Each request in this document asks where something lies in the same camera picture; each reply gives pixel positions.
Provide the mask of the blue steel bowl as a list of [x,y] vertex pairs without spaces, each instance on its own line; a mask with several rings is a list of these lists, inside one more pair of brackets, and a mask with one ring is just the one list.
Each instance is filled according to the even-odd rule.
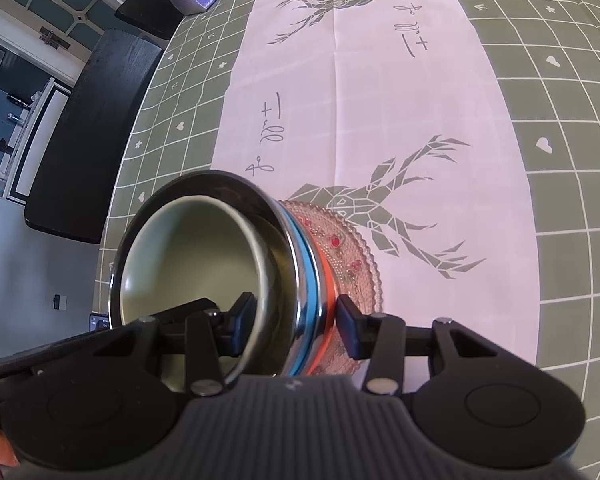
[[110,274],[108,314],[112,327],[124,324],[120,313],[122,264],[134,237],[152,214],[168,203],[186,196],[205,195],[236,208],[253,221],[271,249],[279,273],[280,293],[274,302],[276,318],[270,325],[271,340],[256,365],[242,375],[299,375],[311,348],[312,307],[317,290],[309,286],[313,252],[302,240],[298,223],[278,200],[252,182],[226,171],[195,171],[176,178],[152,194],[134,214],[119,244]]

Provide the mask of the orange steel bowl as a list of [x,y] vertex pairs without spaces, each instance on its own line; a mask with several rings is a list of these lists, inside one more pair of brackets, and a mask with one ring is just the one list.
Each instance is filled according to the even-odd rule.
[[317,272],[318,281],[321,285],[320,296],[320,314],[318,315],[317,334],[314,336],[311,351],[306,364],[302,368],[303,375],[313,374],[321,365],[327,352],[335,326],[335,310],[338,285],[335,280],[334,271],[330,265],[326,252],[317,243],[317,237],[305,226],[304,232],[308,234],[312,246],[316,249],[318,258],[320,258],[320,270]]

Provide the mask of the clear glass decorated plate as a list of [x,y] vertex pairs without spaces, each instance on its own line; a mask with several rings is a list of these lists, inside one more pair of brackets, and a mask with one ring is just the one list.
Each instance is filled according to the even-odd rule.
[[[310,203],[284,200],[284,207],[317,237],[326,252],[338,285],[337,298],[347,295],[360,311],[382,311],[381,280],[374,256],[362,235],[339,214]],[[351,375],[360,364],[347,356],[337,334],[336,310],[332,340],[318,369],[311,375]]]

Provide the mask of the black chair left near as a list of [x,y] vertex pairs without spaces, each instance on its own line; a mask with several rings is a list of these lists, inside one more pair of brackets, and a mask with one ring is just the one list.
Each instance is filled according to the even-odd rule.
[[24,207],[29,228],[100,242],[123,153],[162,54],[122,30],[98,40],[33,179]]

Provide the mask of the black chair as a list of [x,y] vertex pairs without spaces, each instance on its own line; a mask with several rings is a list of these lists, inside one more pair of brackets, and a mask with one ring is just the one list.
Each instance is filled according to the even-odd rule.
[[114,16],[142,32],[169,41],[180,26],[183,14],[170,0],[124,0]]
[[98,40],[33,179],[24,207],[29,228],[100,242],[123,153],[162,54],[122,30]]

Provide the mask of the pink deer table runner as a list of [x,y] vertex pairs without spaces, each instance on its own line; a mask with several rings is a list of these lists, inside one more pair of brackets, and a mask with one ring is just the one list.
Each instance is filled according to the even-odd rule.
[[458,0],[238,0],[249,14],[212,165],[362,235],[382,310],[536,357],[530,190]]

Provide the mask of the black chair left far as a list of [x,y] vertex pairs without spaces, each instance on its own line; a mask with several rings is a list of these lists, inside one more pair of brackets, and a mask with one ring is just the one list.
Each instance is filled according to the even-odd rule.
[[114,16],[142,32],[169,41],[180,26],[183,14],[170,0],[124,0]]

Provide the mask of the green grid tablecloth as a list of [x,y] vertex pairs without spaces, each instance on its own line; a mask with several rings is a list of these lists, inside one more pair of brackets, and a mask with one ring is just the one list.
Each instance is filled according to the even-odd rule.
[[[536,357],[580,396],[573,463],[600,479],[600,0],[458,0],[512,121],[538,252]],[[152,77],[114,182],[93,308],[108,309],[114,254],[148,198],[213,168],[223,101],[249,11],[219,0],[181,22]]]

